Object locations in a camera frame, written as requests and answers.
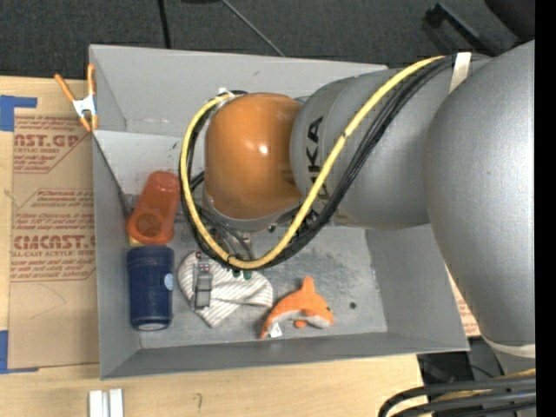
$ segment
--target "blue tape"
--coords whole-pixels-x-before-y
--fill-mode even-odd
[[[36,97],[0,96],[0,131],[14,130],[14,108],[36,108]]]
[[[8,331],[0,330],[0,375],[33,371],[36,369],[8,369]]]

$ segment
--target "cardboard sheet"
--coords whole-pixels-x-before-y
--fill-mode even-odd
[[[69,81],[76,97],[86,84]],[[8,367],[98,361],[91,136],[53,79],[3,77],[16,109]]]

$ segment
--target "orange toy dolphin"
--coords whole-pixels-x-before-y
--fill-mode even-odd
[[[296,328],[304,328],[307,323],[318,328],[328,328],[334,324],[334,317],[327,302],[314,291],[314,281],[310,276],[303,280],[301,289],[278,301],[262,326],[261,339],[280,320],[294,320]]]

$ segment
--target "metal clamp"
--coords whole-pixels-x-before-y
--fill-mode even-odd
[[[68,100],[73,103],[76,113],[79,115],[79,122],[90,133],[92,129],[98,128],[98,114],[96,113],[96,79],[95,79],[95,65],[89,63],[87,67],[87,85],[89,87],[89,95],[81,100],[76,100],[76,97],[71,92],[70,87],[59,74],[54,75],[54,80],[58,82],[63,93]],[[86,113],[90,113],[90,125],[87,121]]]

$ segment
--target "yellow cable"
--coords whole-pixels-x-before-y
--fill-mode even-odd
[[[185,136],[183,137],[183,144],[182,144],[182,155],[180,157],[180,168],[181,168],[181,176],[182,176],[182,184],[183,184],[183,192],[185,194],[185,202],[187,204],[189,213],[191,214],[191,218],[195,225],[195,228],[201,234],[203,240],[212,248],[217,255],[219,255],[224,261],[229,262],[230,264],[241,268],[243,270],[254,270],[256,268],[260,268],[271,262],[291,241],[294,237],[295,233],[301,226],[303,219],[307,215],[308,211],[311,209],[314,200],[318,196],[319,191],[322,188],[332,166],[338,155],[340,154],[341,150],[343,149],[346,140],[354,133],[354,131],[359,127],[361,121],[365,118],[365,116],[371,111],[371,109],[376,106],[376,104],[381,100],[381,98],[386,95],[393,87],[395,87],[398,83],[400,83],[403,79],[408,76],[411,76],[415,71],[420,70],[421,68],[427,66],[431,62],[441,59],[443,56],[431,57],[429,59],[421,60],[420,62],[414,63],[413,65],[403,69],[399,73],[392,76],[384,85],[382,85],[368,100],[367,102],[361,107],[361,109],[355,114],[354,118],[349,122],[346,129],[344,130],[343,134],[338,138],[334,147],[330,151],[326,161],[322,165],[321,172],[317,176],[316,180],[313,183],[313,187],[308,192],[307,198],[305,198],[305,202],[301,205],[297,215],[295,216],[294,220],[292,221],[289,229],[287,230],[286,234],[280,239],[280,242],[276,244],[274,248],[268,251],[264,256],[258,258],[253,261],[242,261],[235,256],[226,252],[223,248],[221,248],[218,243],[212,238],[210,233],[205,228],[204,224],[201,221],[201,217],[197,212],[195,207],[195,203],[193,200],[193,195],[191,194],[191,189],[189,187],[188,176],[187,176],[187,153],[188,153],[188,146],[189,141],[191,139],[191,135],[193,134],[194,128],[197,123],[201,120],[205,113],[207,113],[210,109],[212,109],[216,104],[221,103],[234,95],[226,94],[223,96],[218,96],[207,103],[205,103],[199,111],[195,114],[189,126],[185,132]]]

